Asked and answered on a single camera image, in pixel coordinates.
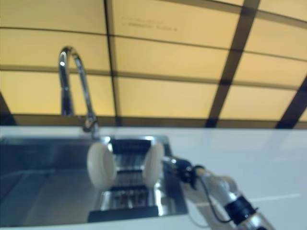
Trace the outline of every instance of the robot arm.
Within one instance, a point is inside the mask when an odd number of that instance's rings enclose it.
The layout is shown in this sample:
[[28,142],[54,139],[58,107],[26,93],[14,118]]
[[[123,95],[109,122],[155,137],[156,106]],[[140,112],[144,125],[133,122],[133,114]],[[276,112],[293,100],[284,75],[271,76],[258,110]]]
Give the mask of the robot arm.
[[[192,201],[207,196],[212,213],[202,212],[210,227],[214,229],[236,229],[236,230],[274,230],[274,227],[266,218],[254,209],[238,190],[233,179],[227,176],[216,176],[202,166],[192,166],[187,160],[176,157],[165,157],[163,159],[165,168],[175,173],[182,182],[188,183],[185,187],[187,197]],[[223,207],[229,220],[222,220],[212,205],[211,197]],[[216,219],[219,225],[209,219]]]

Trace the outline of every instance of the faucet spout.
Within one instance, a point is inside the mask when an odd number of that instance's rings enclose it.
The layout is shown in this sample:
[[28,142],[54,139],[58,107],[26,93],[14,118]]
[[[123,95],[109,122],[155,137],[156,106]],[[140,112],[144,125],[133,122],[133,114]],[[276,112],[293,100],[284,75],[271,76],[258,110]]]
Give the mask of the faucet spout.
[[86,120],[83,124],[83,130],[85,132],[94,132],[98,129],[98,123],[96,115],[92,108],[91,98],[87,86],[86,74],[81,61],[81,58],[77,51],[71,47],[64,47],[59,54],[59,78],[61,83],[61,114],[63,116],[73,116],[74,109],[70,91],[69,81],[69,57],[72,56],[77,66],[78,73],[81,80],[83,95],[85,104],[87,107]]

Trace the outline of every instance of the white countertop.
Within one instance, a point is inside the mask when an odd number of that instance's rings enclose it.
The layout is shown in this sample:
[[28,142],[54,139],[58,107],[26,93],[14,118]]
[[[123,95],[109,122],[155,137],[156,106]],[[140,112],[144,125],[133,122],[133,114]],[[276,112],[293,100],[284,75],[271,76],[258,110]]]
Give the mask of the white countertop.
[[[277,230],[307,229],[307,130],[102,128],[101,135],[166,135],[174,155],[231,176]],[[79,137],[78,127],[0,127],[5,136]],[[193,206],[191,214],[205,223]],[[187,215],[19,229],[198,229]]]

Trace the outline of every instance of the black cable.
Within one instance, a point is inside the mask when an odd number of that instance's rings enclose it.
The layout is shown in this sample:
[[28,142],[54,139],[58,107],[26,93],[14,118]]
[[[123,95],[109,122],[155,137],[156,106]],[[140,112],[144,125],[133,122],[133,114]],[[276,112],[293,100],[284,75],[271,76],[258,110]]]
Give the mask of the black cable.
[[216,220],[217,220],[218,222],[220,222],[220,223],[223,223],[223,224],[226,224],[226,223],[229,223],[230,221],[232,221],[232,219],[229,219],[229,220],[222,220],[222,219],[220,219],[220,218],[217,216],[217,214],[216,214],[216,212],[215,212],[215,209],[214,209],[214,207],[213,207],[213,204],[212,204],[212,200],[211,200],[211,198],[210,198],[210,196],[209,196],[208,189],[207,189],[207,187],[206,187],[204,181],[203,181],[200,177],[199,177],[199,180],[200,180],[200,182],[201,182],[201,185],[202,185],[203,189],[205,190],[206,196],[207,196],[208,201],[209,201],[210,208],[211,208],[212,213],[213,213],[214,217],[216,218]]

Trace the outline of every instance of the stainless steel sink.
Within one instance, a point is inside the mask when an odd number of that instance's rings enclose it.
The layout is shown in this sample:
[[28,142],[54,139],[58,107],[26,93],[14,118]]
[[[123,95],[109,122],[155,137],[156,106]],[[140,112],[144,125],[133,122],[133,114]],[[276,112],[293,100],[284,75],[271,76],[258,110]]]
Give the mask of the stainless steel sink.
[[[87,151],[102,142],[113,151],[118,176],[98,192],[86,170]],[[142,162],[150,145],[167,137],[2,138],[0,226],[76,224],[187,213],[176,177],[163,173],[154,189],[142,184]]]

